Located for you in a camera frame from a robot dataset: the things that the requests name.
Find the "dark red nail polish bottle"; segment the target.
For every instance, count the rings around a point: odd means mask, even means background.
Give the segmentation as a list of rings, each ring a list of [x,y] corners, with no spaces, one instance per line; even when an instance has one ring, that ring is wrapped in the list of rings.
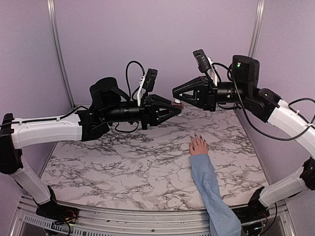
[[[173,103],[172,104],[173,107],[175,107],[178,111],[178,116],[181,116],[183,114],[183,110],[184,110],[184,105],[182,103]]]

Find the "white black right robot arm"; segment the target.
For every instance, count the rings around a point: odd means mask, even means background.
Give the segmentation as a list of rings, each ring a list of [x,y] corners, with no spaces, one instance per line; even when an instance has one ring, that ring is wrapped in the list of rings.
[[[310,157],[293,174],[267,187],[257,189],[244,209],[248,220],[255,220],[267,207],[285,198],[315,188],[315,125],[268,88],[258,88],[259,61],[243,55],[234,55],[227,68],[229,82],[220,82],[209,71],[214,63],[202,50],[194,57],[203,76],[173,88],[173,97],[205,111],[215,111],[218,104],[239,103],[262,122],[282,130],[295,140]]]

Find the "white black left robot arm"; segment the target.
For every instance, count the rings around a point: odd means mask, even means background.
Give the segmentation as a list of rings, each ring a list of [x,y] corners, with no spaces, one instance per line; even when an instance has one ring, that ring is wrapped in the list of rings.
[[[50,218],[59,218],[62,207],[57,204],[51,187],[22,159],[22,148],[59,141],[97,140],[109,132],[109,126],[115,122],[136,122],[145,130],[180,114],[181,104],[148,94],[153,86],[149,83],[144,87],[143,96],[132,101],[119,89],[114,77],[105,77],[90,87],[92,104],[89,108],[79,106],[66,115],[35,119],[5,114],[0,126],[0,172],[12,177]]]

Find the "forearm in blue sleeve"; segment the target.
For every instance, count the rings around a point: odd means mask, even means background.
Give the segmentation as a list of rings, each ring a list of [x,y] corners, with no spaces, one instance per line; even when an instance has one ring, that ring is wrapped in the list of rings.
[[[210,235],[240,236],[241,222],[221,199],[215,169],[207,154],[192,155],[191,175],[209,214]]]

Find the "person's hand with painted nails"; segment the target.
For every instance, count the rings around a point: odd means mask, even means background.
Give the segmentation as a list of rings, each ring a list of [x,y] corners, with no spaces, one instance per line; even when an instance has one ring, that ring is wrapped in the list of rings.
[[[201,135],[194,134],[193,136],[191,136],[191,142],[189,143],[189,152],[192,156],[199,154],[208,154],[206,140]]]

